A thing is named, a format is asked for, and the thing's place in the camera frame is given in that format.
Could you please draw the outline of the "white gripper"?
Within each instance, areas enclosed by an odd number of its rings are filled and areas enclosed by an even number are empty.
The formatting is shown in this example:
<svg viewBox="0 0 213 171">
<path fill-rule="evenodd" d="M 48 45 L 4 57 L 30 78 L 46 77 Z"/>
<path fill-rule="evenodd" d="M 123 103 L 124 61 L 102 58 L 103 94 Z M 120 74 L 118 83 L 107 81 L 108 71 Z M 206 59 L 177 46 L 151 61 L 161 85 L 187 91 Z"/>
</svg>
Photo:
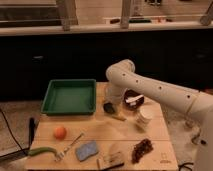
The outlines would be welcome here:
<svg viewBox="0 0 213 171">
<path fill-rule="evenodd" d="M 114 105 L 119 105 L 124 98 L 125 91 L 126 89 L 123 87 L 108 83 L 105 89 L 105 100 Z"/>
</svg>

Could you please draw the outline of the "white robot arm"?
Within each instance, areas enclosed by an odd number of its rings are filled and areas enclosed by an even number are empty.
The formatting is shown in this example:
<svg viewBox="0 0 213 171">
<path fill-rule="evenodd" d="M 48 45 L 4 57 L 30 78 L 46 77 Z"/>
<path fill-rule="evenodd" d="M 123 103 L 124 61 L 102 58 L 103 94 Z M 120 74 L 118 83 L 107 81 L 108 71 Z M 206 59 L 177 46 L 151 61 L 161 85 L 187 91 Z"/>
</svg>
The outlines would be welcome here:
<svg viewBox="0 0 213 171">
<path fill-rule="evenodd" d="M 193 171 L 213 171 L 213 95 L 205 92 L 140 76 L 135 65 L 125 59 L 106 70 L 109 81 L 105 99 L 118 105 L 127 89 L 186 114 L 201 125 L 200 142 Z"/>
</svg>

